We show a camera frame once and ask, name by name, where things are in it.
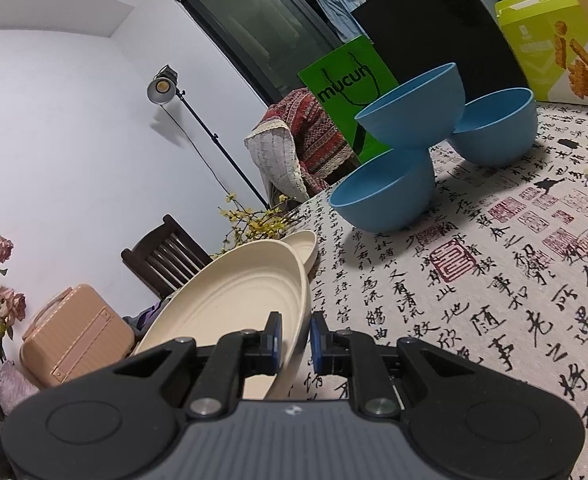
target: suitcase handle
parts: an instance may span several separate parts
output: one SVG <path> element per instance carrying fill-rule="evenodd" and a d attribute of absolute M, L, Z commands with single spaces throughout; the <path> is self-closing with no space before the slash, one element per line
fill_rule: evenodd
<path fill-rule="evenodd" d="M 36 314 L 36 317 L 32 320 L 31 324 L 25 330 L 25 333 L 22 335 L 22 340 L 24 341 L 27 339 L 33 331 L 36 329 L 38 325 L 38 320 L 45 315 L 45 313 L 56 303 L 62 300 L 65 296 L 67 296 L 72 291 L 72 287 L 67 287 L 64 291 L 54 297 L 53 300 L 49 301 L 43 308 L 40 309 L 40 312 Z"/>

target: blue bowl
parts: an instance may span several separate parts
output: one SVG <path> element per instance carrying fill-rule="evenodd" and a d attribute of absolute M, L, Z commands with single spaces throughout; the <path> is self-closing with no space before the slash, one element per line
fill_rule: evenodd
<path fill-rule="evenodd" d="M 452 134 L 464 107 L 458 68 L 448 63 L 394 88 L 354 118 L 392 148 L 426 149 Z"/>
<path fill-rule="evenodd" d="M 420 215 L 434 191 L 427 150 L 389 150 L 357 168 L 330 196 L 350 224 L 373 233 L 402 229 Z"/>
<path fill-rule="evenodd" d="M 532 148 L 537 124 L 532 90 L 507 88 L 469 102 L 448 140 L 469 162 L 496 168 L 518 160 Z"/>

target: table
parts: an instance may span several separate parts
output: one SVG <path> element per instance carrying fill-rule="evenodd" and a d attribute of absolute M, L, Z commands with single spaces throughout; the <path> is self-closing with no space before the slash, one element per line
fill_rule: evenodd
<path fill-rule="evenodd" d="M 431 149 L 437 184 L 421 219 L 362 232 L 328 205 L 301 206 L 319 237 L 312 311 L 330 330 L 395 344 L 411 335 L 564 397 L 586 441 L 572 480 L 588 479 L 588 107 L 541 104 L 536 146 L 501 170 Z M 318 377 L 309 345 L 292 399 L 346 396 Z"/>

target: light stand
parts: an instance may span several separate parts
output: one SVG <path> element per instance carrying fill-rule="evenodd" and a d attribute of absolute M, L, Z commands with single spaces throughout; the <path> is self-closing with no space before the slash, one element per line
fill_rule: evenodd
<path fill-rule="evenodd" d="M 263 196 L 258 192 L 258 190 L 254 187 L 254 185 L 250 182 L 249 178 L 243 173 L 243 170 L 238 167 L 238 164 L 235 163 L 234 159 L 227 153 L 227 150 L 222 146 L 220 141 L 218 140 L 218 134 L 212 133 L 212 131 L 206 126 L 205 123 L 201 120 L 199 115 L 194 111 L 194 109 L 189 106 L 187 100 L 185 99 L 185 91 L 180 90 L 177 87 L 178 82 L 178 73 L 175 70 L 172 70 L 169 65 L 165 65 L 160 72 L 154 77 L 149 86 L 147 87 L 147 96 L 149 100 L 157 105 L 164 105 L 170 102 L 174 95 L 178 96 L 178 99 L 183 102 L 183 104 L 187 107 L 187 110 L 194 116 L 194 118 L 199 122 L 200 126 L 205 130 L 207 135 L 210 139 L 214 141 L 214 144 L 218 147 L 221 153 L 229 160 L 229 163 L 234 167 L 234 170 L 241 176 L 241 178 L 245 181 L 247 186 L 254 192 L 254 194 L 258 197 L 258 199 L 263 203 L 266 208 L 269 208 L 269 204 L 263 198 Z"/>

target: beige bowl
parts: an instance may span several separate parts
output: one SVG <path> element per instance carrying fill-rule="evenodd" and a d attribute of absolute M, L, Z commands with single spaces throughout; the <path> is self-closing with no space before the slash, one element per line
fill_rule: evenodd
<path fill-rule="evenodd" d="M 311 295 L 302 262 L 279 241 L 242 245 L 202 269 L 167 304 L 135 353 L 181 336 L 206 346 L 229 332 L 262 330 L 273 310 L 282 314 L 280 372 L 248 378 L 243 398 L 284 399 L 305 351 Z"/>
<path fill-rule="evenodd" d="M 284 237 L 281 242 L 289 245 L 296 256 L 302 261 L 305 267 L 305 272 L 309 274 L 309 271 L 314 267 L 314 262 L 318 256 L 318 240 L 314 231 L 299 231 L 298 233 L 292 233 Z"/>

